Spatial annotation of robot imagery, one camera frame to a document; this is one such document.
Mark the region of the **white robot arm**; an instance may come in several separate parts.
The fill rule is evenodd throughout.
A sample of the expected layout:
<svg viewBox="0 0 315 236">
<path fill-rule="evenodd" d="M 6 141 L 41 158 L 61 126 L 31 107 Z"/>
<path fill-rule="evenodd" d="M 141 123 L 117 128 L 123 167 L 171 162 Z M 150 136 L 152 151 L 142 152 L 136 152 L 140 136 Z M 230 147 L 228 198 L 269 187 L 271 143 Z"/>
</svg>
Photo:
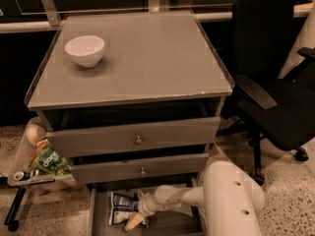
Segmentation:
<svg viewBox="0 0 315 236">
<path fill-rule="evenodd" d="M 314 50 L 302 48 L 302 63 L 284 78 L 280 70 L 289 50 L 293 6 L 238 1 L 233 5 L 235 87 L 225 114 L 235 114 L 252 129 L 258 142 L 265 136 L 274 146 L 291 150 L 314 137 L 314 89 L 295 78 L 314 63 Z M 235 164 L 216 161 L 204 173 L 204 185 L 175 188 L 161 185 L 141 193 L 137 211 L 125 228 L 131 230 L 159 211 L 190 205 L 206 210 L 210 236 L 261 236 L 256 212 L 265 197 L 259 177 L 248 176 Z"/>
</svg>

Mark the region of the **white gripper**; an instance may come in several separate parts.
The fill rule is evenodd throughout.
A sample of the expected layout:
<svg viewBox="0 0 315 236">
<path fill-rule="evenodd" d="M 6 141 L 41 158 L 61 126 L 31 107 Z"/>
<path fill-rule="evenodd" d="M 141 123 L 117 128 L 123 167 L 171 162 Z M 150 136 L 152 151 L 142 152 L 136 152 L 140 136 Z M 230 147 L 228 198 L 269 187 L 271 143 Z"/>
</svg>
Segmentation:
<svg viewBox="0 0 315 236">
<path fill-rule="evenodd" d="M 134 212 L 127 221 L 124 229 L 126 231 L 133 230 L 136 226 L 141 224 L 146 218 L 162 211 L 163 205 L 158 204 L 156 198 L 151 193 L 144 193 L 142 191 L 136 192 L 138 200 L 138 212 Z"/>
</svg>

